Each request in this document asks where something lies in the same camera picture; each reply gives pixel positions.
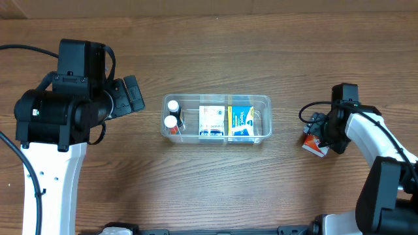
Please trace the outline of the white blue Hansaplast box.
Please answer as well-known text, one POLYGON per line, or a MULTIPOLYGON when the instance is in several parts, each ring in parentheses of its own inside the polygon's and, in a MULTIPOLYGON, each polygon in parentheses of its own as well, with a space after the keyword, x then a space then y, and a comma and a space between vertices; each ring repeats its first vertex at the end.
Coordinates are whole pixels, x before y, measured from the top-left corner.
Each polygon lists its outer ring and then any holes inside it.
POLYGON ((199 135, 225 135, 224 106, 199 106, 199 135))

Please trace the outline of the blue yellow VapoDrops box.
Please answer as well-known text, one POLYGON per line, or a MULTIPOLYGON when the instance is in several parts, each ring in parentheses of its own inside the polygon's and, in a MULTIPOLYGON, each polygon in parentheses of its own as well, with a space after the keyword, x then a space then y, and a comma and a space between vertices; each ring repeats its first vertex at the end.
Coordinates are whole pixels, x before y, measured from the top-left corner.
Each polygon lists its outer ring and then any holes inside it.
POLYGON ((228 107, 228 135, 253 136, 254 135, 254 107, 229 106, 228 107))

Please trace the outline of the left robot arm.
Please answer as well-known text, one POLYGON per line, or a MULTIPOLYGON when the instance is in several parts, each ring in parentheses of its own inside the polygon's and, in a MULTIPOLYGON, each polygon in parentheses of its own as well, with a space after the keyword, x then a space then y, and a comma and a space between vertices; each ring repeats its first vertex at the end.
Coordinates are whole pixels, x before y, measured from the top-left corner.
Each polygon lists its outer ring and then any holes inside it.
POLYGON ((16 139, 25 157, 24 234, 74 234, 78 181, 90 131, 144 109, 133 75, 106 70, 112 49, 63 39, 57 70, 14 107, 16 139))

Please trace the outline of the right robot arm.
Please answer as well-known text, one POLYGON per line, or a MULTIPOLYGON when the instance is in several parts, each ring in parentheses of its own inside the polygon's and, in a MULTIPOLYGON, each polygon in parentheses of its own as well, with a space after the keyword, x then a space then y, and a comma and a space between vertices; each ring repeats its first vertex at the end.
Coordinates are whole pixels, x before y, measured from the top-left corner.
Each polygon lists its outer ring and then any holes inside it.
POLYGON ((381 112, 361 104, 356 84, 332 88, 328 114, 305 121, 302 147, 320 157, 354 143, 370 167, 355 209, 319 215, 306 234, 416 234, 417 156, 387 128, 381 112))

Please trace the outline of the red white packet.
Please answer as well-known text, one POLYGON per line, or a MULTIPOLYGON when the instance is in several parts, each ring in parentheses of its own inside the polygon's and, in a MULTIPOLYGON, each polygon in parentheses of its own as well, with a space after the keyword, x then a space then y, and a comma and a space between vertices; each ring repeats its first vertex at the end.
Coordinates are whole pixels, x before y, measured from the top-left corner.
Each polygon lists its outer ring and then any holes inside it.
POLYGON ((320 147, 319 144, 319 138, 309 134, 306 136, 302 148, 318 157, 324 157, 328 153, 329 148, 327 146, 320 147))

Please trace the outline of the dark bottle white cap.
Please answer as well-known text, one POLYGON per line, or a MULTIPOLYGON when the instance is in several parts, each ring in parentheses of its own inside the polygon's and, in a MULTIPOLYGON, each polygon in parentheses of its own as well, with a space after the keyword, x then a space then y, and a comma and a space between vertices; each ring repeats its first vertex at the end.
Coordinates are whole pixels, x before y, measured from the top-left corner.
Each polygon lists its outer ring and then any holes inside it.
POLYGON ((171 116, 177 119, 177 126, 182 127, 184 125, 184 117, 182 114, 182 107, 177 101, 171 100, 167 103, 167 108, 171 116))

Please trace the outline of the orange bottle white cap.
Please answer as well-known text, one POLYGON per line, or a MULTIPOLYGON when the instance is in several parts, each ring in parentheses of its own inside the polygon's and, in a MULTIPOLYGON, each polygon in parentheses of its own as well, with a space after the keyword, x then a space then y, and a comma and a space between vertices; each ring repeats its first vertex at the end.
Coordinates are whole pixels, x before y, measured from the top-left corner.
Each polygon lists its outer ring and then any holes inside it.
POLYGON ((170 134, 179 134, 180 130, 177 125, 178 121, 175 116, 167 116, 164 119, 164 125, 169 130, 170 134))

